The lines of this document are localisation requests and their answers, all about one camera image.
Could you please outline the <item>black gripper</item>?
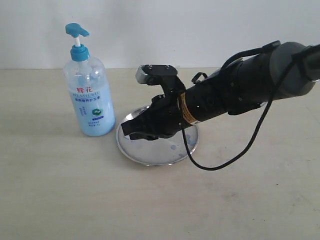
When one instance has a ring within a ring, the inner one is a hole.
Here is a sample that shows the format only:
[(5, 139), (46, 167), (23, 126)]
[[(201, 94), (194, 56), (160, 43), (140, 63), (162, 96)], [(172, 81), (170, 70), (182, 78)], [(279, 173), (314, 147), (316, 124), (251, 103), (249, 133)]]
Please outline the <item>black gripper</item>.
[(181, 130), (181, 113), (178, 107), (178, 94), (157, 95), (151, 105), (141, 114), (130, 113), (121, 128), (131, 140), (155, 141), (169, 139)]

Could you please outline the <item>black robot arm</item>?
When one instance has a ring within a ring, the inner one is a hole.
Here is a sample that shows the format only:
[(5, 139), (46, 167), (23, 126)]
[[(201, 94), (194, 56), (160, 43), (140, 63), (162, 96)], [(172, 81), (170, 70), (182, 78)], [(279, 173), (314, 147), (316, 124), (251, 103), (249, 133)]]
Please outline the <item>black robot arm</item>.
[(138, 116), (121, 124), (131, 140), (168, 139), (182, 129), (223, 114), (240, 115), (269, 100), (308, 94), (320, 79), (320, 47), (298, 42), (271, 42), (239, 52), (203, 80), (186, 88), (171, 65), (141, 65), (136, 80), (161, 86), (163, 94)]

